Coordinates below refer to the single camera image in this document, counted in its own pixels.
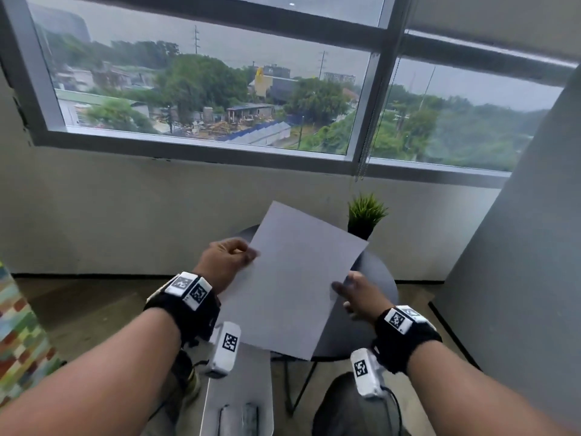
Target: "concrete floor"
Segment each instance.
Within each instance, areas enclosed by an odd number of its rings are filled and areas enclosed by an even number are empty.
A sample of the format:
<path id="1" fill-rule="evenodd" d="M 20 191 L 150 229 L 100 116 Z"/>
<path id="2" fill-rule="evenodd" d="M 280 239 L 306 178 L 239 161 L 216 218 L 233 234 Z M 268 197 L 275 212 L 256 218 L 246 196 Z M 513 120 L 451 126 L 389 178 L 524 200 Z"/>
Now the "concrete floor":
<path id="1" fill-rule="evenodd" d="M 72 360 L 103 342 L 139 315 L 146 298 L 165 282 L 164 279 L 43 279 L 20 278 L 18 285 L 47 330 L 62 358 Z M 442 334 L 444 343 L 461 352 L 433 315 L 428 302 L 437 286 L 400 285 L 400 304 L 410 305 L 429 319 Z M 200 346 L 196 353 L 207 349 Z M 295 398 L 310 368 L 308 362 L 290 364 L 292 397 Z M 275 435 L 310 435 L 311 422 L 332 380 L 350 371 L 349 361 L 321 363 L 296 410 L 289 418 L 284 408 L 282 363 L 272 363 Z M 424 409 L 407 376 L 386 373 L 387 385 L 394 391 L 403 412 L 403 422 L 412 436 L 433 435 Z M 197 401 L 182 410 L 178 435 L 198 435 L 205 387 Z"/>

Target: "hand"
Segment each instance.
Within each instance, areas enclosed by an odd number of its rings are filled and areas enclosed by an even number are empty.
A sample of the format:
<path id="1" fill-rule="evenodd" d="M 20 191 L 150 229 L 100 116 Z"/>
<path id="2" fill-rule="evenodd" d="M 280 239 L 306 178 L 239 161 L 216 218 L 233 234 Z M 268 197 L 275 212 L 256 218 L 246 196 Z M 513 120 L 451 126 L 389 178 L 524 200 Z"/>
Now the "hand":
<path id="1" fill-rule="evenodd" d="M 357 271 L 349 271 L 346 284 L 334 281 L 331 287 L 347 299 L 343 306 L 352 319 L 362 319 L 374 325 L 383 312 L 395 307 L 376 285 Z"/>
<path id="2" fill-rule="evenodd" d="M 258 251 L 248 247 L 241 238 L 212 242 L 206 249 L 193 273 L 204 277 L 215 295 L 224 292 L 236 273 L 258 256 Z"/>

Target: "sky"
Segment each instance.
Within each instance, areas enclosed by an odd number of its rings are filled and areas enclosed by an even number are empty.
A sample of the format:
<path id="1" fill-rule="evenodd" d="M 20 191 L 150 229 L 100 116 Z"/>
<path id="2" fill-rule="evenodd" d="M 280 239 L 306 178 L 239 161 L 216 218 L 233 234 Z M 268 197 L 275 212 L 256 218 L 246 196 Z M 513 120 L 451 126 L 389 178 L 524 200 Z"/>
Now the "sky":
<path id="1" fill-rule="evenodd" d="M 231 67 L 277 64 L 290 68 L 291 77 L 318 76 L 323 51 L 323 72 L 355 75 L 361 84 L 369 53 L 245 31 L 200 21 L 136 12 L 81 0 L 28 0 L 83 17 L 91 39 L 111 41 L 169 41 L 182 53 L 194 53 L 194 26 L 198 28 L 199 53 L 221 59 Z M 389 14 L 393 0 L 246 0 L 300 12 L 376 26 L 382 9 Z M 491 103 L 516 110 L 549 109 L 563 90 L 529 81 L 477 73 L 453 67 L 402 59 L 392 80 L 413 93 L 448 98 L 462 96 L 474 104 Z"/>

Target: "gray partition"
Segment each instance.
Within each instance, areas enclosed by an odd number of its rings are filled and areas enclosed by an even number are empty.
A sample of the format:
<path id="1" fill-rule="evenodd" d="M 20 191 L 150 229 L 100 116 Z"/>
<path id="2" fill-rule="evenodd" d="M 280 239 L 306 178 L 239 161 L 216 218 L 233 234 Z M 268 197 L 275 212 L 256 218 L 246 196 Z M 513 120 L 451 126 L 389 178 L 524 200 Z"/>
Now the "gray partition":
<path id="1" fill-rule="evenodd" d="M 434 306 L 482 370 L 581 428 L 581 70 Z"/>

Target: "glass pane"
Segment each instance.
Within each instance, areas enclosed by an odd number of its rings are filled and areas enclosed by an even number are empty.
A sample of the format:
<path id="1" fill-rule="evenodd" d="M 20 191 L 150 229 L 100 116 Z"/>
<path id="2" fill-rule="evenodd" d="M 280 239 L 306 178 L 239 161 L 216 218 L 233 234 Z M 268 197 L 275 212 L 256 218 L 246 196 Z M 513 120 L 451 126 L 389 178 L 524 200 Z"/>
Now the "glass pane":
<path id="1" fill-rule="evenodd" d="M 512 171 L 562 90 L 400 58 L 371 155 Z"/>
<path id="2" fill-rule="evenodd" d="M 345 153 L 369 53 L 81 0 L 28 0 L 68 125 Z M 340 123 L 332 144 L 313 134 Z"/>
<path id="3" fill-rule="evenodd" d="M 320 17 L 377 26 L 384 0 L 243 0 Z M 388 0 L 389 9 L 394 0 Z"/>

